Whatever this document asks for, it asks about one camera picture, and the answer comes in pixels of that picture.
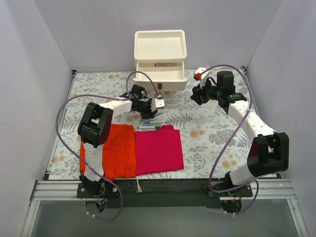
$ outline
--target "white wall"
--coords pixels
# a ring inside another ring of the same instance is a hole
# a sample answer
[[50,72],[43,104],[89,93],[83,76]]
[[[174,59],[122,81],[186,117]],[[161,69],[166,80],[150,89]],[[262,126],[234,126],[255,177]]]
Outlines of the white wall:
[[32,0],[0,0],[0,236],[20,236],[71,70]]
[[186,33],[187,68],[250,62],[281,0],[35,0],[79,71],[132,70],[139,30]]
[[260,115],[290,137],[285,175],[310,236],[316,236],[315,9],[314,0],[283,1],[248,67]]

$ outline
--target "pink cloth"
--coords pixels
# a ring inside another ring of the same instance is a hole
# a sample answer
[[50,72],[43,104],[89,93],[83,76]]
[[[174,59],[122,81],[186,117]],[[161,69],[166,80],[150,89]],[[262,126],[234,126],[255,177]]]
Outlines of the pink cloth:
[[180,131],[163,125],[156,131],[135,132],[136,175],[184,169]]

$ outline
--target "floral pattern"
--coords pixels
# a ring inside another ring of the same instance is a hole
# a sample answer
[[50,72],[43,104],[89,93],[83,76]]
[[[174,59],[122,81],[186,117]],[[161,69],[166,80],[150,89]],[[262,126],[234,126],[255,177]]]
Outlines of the floral pattern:
[[[216,80],[219,70],[210,74]],[[185,70],[188,78],[185,91],[163,92],[165,108],[157,116],[158,120],[167,120],[181,133],[182,150],[185,168],[183,170],[158,174],[142,175],[139,178],[207,178],[219,152],[226,143],[237,123],[221,109],[216,101],[209,101],[199,106],[190,99],[192,88],[197,84],[193,80],[195,70]],[[236,91],[243,93],[249,99],[247,87],[241,76],[235,75]],[[125,81],[130,72],[116,73],[78,73],[74,78],[71,96],[79,94],[98,94],[118,97],[125,93]],[[109,99],[95,97],[80,97],[67,105],[65,118],[62,121],[61,135],[66,143],[77,153],[80,150],[80,137],[77,127],[81,116],[89,102],[105,103]],[[113,123],[130,124],[137,127],[143,124],[139,113],[131,112],[113,119]],[[223,154],[214,177],[223,177],[230,170],[245,164],[250,142],[245,133],[240,130]],[[78,180],[79,161],[59,141],[51,161],[50,180]]]

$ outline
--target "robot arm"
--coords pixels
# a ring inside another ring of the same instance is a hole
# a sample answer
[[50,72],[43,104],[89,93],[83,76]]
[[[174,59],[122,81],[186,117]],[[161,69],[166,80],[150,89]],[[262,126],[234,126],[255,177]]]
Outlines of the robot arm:
[[[149,99],[145,93],[143,87],[133,85],[130,100],[110,101],[104,104],[91,102],[87,105],[78,127],[78,134],[83,143],[85,160],[99,174],[104,175],[102,150],[110,134],[112,118],[132,111],[140,112],[143,119],[153,118],[157,109],[164,107],[163,99]],[[127,93],[120,98],[128,98]],[[91,194],[100,194],[100,177],[91,169],[86,168],[85,173],[79,178]]]
[[[208,78],[207,74],[200,75],[204,70],[199,68],[195,73],[195,79],[200,83],[192,89],[191,99],[199,105],[207,103],[209,99],[217,100],[219,106],[239,123],[249,104],[244,95],[235,92],[233,73],[219,72],[216,85],[212,85],[212,78]],[[288,169],[289,138],[285,133],[275,132],[254,111],[250,111],[242,129],[252,141],[247,164],[225,174],[224,189]]]

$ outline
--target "orange cloth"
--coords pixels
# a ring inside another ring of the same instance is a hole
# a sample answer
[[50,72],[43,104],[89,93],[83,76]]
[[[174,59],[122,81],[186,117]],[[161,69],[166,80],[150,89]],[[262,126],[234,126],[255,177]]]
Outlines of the orange cloth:
[[[85,159],[83,143],[80,147],[80,156]],[[107,179],[136,177],[134,127],[127,124],[111,124],[110,135],[103,145],[102,156],[102,167]],[[80,161],[80,173],[84,172],[85,164]]]

